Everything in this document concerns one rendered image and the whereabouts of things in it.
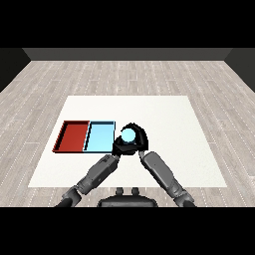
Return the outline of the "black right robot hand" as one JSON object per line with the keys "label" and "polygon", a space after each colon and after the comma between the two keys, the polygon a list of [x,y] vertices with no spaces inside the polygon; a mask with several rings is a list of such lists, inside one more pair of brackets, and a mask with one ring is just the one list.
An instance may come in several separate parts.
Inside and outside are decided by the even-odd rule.
{"label": "black right robot hand", "polygon": [[145,130],[142,127],[138,126],[135,123],[129,123],[128,125],[123,127],[122,131],[125,128],[131,128],[135,132],[135,142],[128,143],[133,146],[133,149],[135,150],[135,152],[148,150],[147,135],[145,133]]}

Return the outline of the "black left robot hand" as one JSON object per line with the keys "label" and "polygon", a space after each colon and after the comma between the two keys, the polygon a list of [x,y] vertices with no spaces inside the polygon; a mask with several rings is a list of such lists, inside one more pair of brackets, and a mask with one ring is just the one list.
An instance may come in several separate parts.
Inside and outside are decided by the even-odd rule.
{"label": "black left robot hand", "polygon": [[112,155],[122,156],[122,155],[134,155],[135,150],[131,144],[127,144],[123,141],[122,137],[119,136],[115,139],[113,143]]}

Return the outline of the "small blue can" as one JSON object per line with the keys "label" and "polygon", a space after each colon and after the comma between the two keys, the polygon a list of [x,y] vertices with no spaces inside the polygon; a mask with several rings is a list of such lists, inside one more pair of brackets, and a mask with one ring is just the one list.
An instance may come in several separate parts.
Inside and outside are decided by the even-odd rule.
{"label": "small blue can", "polygon": [[134,143],[135,142],[135,132],[131,128],[125,128],[122,131],[122,140],[125,143]]}

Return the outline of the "light blue shallow open box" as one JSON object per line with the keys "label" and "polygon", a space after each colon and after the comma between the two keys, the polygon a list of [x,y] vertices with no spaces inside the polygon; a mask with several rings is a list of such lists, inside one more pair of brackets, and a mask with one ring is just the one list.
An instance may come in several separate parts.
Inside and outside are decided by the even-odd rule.
{"label": "light blue shallow open box", "polygon": [[115,129],[114,121],[91,121],[84,142],[84,153],[111,153]]}

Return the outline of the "red shallow open box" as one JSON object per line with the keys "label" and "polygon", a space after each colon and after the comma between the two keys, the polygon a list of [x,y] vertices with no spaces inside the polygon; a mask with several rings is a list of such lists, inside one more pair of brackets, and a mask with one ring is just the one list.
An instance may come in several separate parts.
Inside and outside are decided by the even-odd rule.
{"label": "red shallow open box", "polygon": [[64,121],[53,147],[53,152],[82,153],[89,123],[89,121]]}

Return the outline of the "dark grey robot body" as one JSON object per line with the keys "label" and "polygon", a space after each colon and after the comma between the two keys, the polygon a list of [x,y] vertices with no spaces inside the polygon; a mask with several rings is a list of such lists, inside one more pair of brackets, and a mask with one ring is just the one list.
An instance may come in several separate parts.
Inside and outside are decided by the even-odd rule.
{"label": "dark grey robot body", "polygon": [[141,196],[137,187],[131,189],[131,195],[124,195],[124,189],[118,187],[116,194],[101,199],[98,207],[157,207],[157,203],[154,199]]}

